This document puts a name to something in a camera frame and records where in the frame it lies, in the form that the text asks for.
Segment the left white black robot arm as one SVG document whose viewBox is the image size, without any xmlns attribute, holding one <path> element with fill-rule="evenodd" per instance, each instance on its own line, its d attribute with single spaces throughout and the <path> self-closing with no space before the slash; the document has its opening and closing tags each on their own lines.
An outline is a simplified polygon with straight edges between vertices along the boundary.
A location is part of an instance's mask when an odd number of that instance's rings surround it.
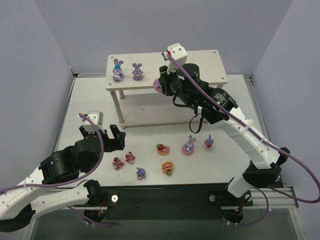
<svg viewBox="0 0 320 240">
<path fill-rule="evenodd" d="M 101 125 L 79 128 L 83 138 L 63 150 L 53 152 L 21 183 L 0 192 L 0 230 L 15 232 L 30 224 L 35 218 L 70 205 L 97 203 L 102 199 L 100 185 L 89 180 L 81 187 L 54 194 L 47 191 L 69 185 L 95 171 L 104 153 L 122 151 L 126 134 L 111 124 L 113 138 Z"/>
</svg>

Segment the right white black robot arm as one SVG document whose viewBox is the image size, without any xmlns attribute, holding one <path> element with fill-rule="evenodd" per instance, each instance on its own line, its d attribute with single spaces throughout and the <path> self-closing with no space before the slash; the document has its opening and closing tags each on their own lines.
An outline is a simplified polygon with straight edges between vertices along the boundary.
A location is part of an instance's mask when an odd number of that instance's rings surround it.
<svg viewBox="0 0 320 240">
<path fill-rule="evenodd" d="M 253 126 L 237 102 L 222 88 L 210 87 L 200 79 L 199 66 L 186 63 L 183 69 L 168 73 L 167 66 L 159 68 L 160 92 L 173 100 L 180 99 L 180 108 L 190 108 L 200 119 L 225 132 L 248 155 L 250 162 L 246 170 L 230 180 L 227 191 L 241 198 L 249 189 L 266 188 L 275 182 L 281 165 L 287 161 L 282 151 L 265 145 L 266 138 Z"/>
</svg>

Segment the purple bunny blue bow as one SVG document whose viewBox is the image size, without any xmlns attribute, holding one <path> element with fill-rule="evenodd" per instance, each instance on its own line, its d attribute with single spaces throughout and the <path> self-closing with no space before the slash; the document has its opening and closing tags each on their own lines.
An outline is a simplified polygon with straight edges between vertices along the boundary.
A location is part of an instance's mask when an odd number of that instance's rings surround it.
<svg viewBox="0 0 320 240">
<path fill-rule="evenodd" d="M 115 82 L 122 82 L 124 79 L 124 74 L 122 70 L 122 64 L 124 63 L 124 61 L 118 60 L 117 58 L 115 58 L 113 62 L 114 62 L 114 68 L 112 70 L 112 79 Z"/>
</svg>

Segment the small purple bunny with strawberry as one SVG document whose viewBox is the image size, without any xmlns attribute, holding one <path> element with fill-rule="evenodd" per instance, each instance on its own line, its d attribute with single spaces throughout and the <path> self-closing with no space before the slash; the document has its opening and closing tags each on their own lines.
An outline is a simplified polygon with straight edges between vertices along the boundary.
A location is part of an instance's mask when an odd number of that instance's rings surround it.
<svg viewBox="0 0 320 240">
<path fill-rule="evenodd" d="M 146 177 L 146 170 L 144 168 L 136 168 L 136 177 L 138 180 L 142 180 Z"/>
</svg>

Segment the purple bunny sitting toy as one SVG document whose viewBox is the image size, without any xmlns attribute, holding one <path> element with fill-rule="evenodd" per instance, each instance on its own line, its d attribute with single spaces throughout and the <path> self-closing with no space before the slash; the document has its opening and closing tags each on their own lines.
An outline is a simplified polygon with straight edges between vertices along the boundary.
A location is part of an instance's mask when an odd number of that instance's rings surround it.
<svg viewBox="0 0 320 240">
<path fill-rule="evenodd" d="M 134 70 L 132 71 L 132 79 L 134 81 L 142 81 L 144 79 L 143 71 L 141 70 L 142 63 L 133 63 L 132 66 Z"/>
</svg>

